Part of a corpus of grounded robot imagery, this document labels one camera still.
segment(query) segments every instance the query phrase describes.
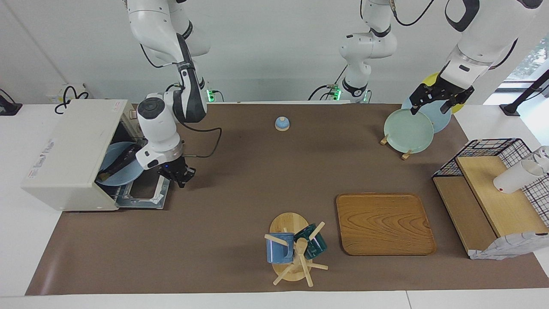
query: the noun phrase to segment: power outlet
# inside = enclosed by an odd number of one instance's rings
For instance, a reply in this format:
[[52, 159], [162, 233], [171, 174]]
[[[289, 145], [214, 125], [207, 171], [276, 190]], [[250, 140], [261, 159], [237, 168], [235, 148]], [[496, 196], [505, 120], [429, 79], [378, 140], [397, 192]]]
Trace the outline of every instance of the power outlet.
[[[86, 89], [86, 84], [66, 84], [66, 85], [60, 85], [57, 88], [52, 89], [48, 92], [47, 97], [51, 104], [61, 104], [63, 103], [63, 93], [65, 92], [65, 89], [68, 86], [74, 87], [76, 89], [76, 94], [79, 95], [83, 92], [89, 93], [88, 98], [92, 98], [92, 94], [89, 92], [89, 90]], [[66, 95], [66, 99], [73, 100], [76, 99], [76, 96], [74, 95], [74, 92], [69, 89]]]

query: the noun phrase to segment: black stand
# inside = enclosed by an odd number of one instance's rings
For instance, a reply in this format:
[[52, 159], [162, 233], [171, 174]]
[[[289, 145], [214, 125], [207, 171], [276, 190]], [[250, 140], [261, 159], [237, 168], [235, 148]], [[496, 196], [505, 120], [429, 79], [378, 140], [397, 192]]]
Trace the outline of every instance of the black stand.
[[20, 103], [10, 103], [3, 96], [0, 96], [0, 116], [14, 116], [21, 109], [23, 104]]
[[513, 103], [500, 105], [501, 110], [507, 116], [520, 116], [517, 112], [517, 108], [526, 100], [534, 91], [536, 91], [541, 85], [549, 80], [549, 70], [545, 71], [534, 83], [526, 89]]

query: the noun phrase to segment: blue plate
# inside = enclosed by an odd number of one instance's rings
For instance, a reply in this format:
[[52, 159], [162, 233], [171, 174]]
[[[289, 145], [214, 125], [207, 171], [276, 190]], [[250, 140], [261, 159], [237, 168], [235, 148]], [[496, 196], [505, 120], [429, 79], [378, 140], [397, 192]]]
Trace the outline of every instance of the blue plate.
[[[107, 168], [109, 165], [111, 165], [114, 160], [116, 160], [116, 158], [118, 158], [118, 156], [122, 153], [122, 151], [124, 151], [124, 149], [126, 149], [131, 144], [135, 143], [118, 142], [110, 145], [109, 148], [107, 148], [107, 153], [105, 154], [105, 158], [103, 159], [103, 163], [101, 163], [101, 167], [99, 170]], [[122, 168], [118, 173], [112, 175], [111, 177], [108, 177], [107, 180], [96, 180], [96, 182], [105, 186], [118, 187], [129, 184], [130, 182], [136, 180], [139, 176], [141, 176], [143, 171], [143, 168], [141, 167], [139, 162], [137, 162], [137, 159], [135, 159], [132, 163]]]
[[[433, 103], [426, 104], [422, 106], [419, 111], [425, 114], [429, 120], [433, 123], [433, 130], [435, 133], [441, 132], [444, 130], [444, 128], [450, 123], [450, 119], [452, 118], [452, 112], [447, 111], [446, 114], [442, 114], [440, 111], [440, 107], [445, 103], [446, 101], [435, 101]], [[402, 104], [402, 109], [410, 109], [412, 108], [412, 102], [410, 102], [410, 98], [407, 98], [404, 103]]]

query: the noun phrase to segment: white robotic arm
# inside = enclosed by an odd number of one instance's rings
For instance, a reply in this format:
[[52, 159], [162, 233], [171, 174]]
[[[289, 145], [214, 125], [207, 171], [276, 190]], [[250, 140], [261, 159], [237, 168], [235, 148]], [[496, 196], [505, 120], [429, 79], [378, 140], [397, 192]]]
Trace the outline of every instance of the white robotic arm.
[[484, 75], [511, 43], [524, 31], [539, 11], [543, 0], [462, 0], [466, 12], [453, 21], [454, 29], [463, 33], [432, 86], [420, 84], [410, 96], [412, 114], [421, 106], [447, 100], [441, 107], [446, 113], [463, 104], [473, 93], [473, 83]]
[[348, 64], [346, 75], [338, 85], [342, 100], [362, 101], [372, 72], [365, 61], [389, 57], [396, 51], [396, 37], [391, 33], [393, 11], [389, 3], [389, 0], [364, 1], [361, 9], [370, 31], [347, 35], [339, 49]]
[[148, 143], [137, 154], [145, 169], [160, 165], [159, 173], [184, 187], [195, 173], [183, 157], [175, 121], [196, 123], [207, 112], [204, 79], [199, 78], [192, 56], [205, 54], [210, 45], [187, 18], [185, 0], [127, 0], [130, 27], [135, 38], [157, 58], [177, 67], [181, 89], [153, 93], [137, 108], [137, 118]]

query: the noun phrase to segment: wooden tray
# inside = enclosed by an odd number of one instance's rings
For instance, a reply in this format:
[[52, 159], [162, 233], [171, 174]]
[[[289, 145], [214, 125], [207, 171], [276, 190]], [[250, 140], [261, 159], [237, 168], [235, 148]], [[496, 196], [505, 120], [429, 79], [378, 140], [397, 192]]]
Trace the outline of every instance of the wooden tray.
[[341, 244], [349, 255], [429, 255], [436, 251], [425, 210], [415, 194], [342, 194], [336, 203]]

